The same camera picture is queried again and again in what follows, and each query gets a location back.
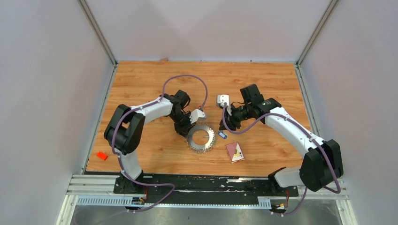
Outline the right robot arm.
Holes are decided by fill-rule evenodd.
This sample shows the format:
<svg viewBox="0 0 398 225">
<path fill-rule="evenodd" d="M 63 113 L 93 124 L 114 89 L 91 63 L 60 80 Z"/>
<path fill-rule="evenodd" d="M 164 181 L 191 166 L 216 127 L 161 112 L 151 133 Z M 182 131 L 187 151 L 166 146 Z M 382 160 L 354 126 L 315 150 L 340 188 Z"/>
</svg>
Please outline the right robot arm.
<svg viewBox="0 0 398 225">
<path fill-rule="evenodd" d="M 254 119 L 253 124 L 261 122 L 277 131 L 303 159 L 299 167 L 283 167 L 271 173 L 269 192 L 278 196 L 287 187 L 304 186 L 313 192 L 325 188 L 339 194 L 338 178 L 344 174 L 339 144 L 333 139 L 326 141 L 299 124 L 278 101 L 265 99 L 256 84 L 241 88 L 240 93 L 243 104 L 239 107 L 230 102 L 228 95 L 217 96 L 216 104 L 222 109 L 219 129 L 242 134 L 252 125 L 240 131 L 241 122 Z"/>
</svg>

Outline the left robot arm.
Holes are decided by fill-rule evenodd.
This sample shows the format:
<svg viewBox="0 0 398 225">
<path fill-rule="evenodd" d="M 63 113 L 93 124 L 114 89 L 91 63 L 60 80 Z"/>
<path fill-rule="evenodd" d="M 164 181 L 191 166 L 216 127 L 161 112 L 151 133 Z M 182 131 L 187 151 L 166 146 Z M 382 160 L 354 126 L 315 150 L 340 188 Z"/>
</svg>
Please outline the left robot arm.
<svg viewBox="0 0 398 225">
<path fill-rule="evenodd" d="M 144 186 L 150 186 L 139 178 L 143 171 L 136 153 L 144 126 L 160 117 L 169 117 L 177 134 L 186 137 L 197 124 L 192 113 L 184 110 L 190 101 L 189 95 L 179 90 L 174 95 L 162 94 L 146 104 L 117 106 L 104 132 L 104 138 L 117 157 L 121 174 L 127 179 L 125 186 L 131 193 L 140 193 Z"/>
</svg>

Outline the metal disc with keyrings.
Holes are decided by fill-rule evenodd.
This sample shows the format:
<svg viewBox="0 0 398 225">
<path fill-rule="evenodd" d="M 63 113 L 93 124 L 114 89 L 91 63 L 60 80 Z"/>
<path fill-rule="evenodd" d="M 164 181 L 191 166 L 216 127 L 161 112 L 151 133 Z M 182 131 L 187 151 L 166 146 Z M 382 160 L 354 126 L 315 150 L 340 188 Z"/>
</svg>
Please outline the metal disc with keyrings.
<svg viewBox="0 0 398 225">
<path fill-rule="evenodd" d="M 211 151 L 216 143 L 215 131 L 206 123 L 197 124 L 189 131 L 185 142 L 189 150 L 204 154 Z"/>
</svg>

